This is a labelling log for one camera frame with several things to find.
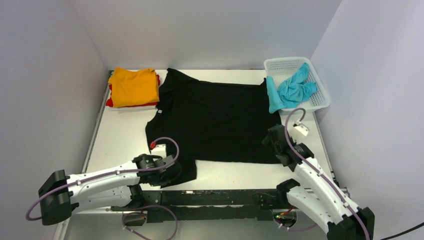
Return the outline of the black t-shirt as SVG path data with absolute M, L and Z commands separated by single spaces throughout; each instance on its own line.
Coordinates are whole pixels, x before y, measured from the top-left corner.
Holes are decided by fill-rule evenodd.
M 157 112 L 145 127 L 148 142 L 178 154 L 180 174 L 170 185 L 197 178 L 197 160 L 276 164 L 262 144 L 281 117 L 269 112 L 267 84 L 217 83 L 169 68 Z

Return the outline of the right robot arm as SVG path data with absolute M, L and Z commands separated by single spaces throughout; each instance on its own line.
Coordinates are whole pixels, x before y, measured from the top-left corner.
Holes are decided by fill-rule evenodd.
M 288 179 L 276 186 L 275 200 L 280 207 L 293 206 L 302 211 L 329 240 L 373 239 L 374 213 L 344 193 L 324 172 L 313 152 L 304 143 L 296 143 L 283 125 L 269 128 L 262 144 L 313 191 L 309 193 L 298 181 Z

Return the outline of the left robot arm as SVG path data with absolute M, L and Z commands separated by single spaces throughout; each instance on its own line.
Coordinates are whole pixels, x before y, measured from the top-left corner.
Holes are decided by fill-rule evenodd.
M 38 191 L 41 222 L 55 225 L 72 214 L 103 207 L 137 210 L 147 204 L 142 184 L 164 186 L 181 171 L 174 155 L 149 154 L 92 173 L 67 175 L 64 170 L 55 171 Z

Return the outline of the teal t-shirt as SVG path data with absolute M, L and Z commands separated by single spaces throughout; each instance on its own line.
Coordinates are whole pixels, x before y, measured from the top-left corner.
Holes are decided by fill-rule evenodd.
M 275 86 L 272 76 L 265 78 L 269 108 L 268 112 L 273 114 L 281 109 L 293 109 L 300 103 L 310 99 L 317 92 L 315 82 L 307 82 L 310 66 L 303 63 L 300 68 L 289 78 Z

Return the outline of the white plastic basket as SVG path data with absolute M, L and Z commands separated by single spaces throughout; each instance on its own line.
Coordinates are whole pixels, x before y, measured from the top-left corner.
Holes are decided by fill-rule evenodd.
M 330 105 L 323 84 L 308 58 L 271 58 L 263 65 L 271 114 L 288 114 L 295 108 L 304 108 L 312 113 Z

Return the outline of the folded yellow t-shirt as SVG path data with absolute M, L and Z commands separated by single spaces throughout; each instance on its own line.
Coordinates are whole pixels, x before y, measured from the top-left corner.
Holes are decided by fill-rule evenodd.
M 153 68 L 137 71 L 116 67 L 108 80 L 110 98 L 109 107 L 139 106 L 158 103 L 160 78 Z

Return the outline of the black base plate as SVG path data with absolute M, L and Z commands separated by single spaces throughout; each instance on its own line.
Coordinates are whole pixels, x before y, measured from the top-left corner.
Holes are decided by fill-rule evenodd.
M 141 226 L 143 223 L 162 223 L 201 220 L 273 221 L 278 219 L 286 226 L 297 220 L 296 208 L 277 200 L 274 189 L 228 190 L 145 190 L 142 201 L 131 206 L 112 206 L 113 212 L 142 210 L 140 219 L 131 216 L 127 223 Z

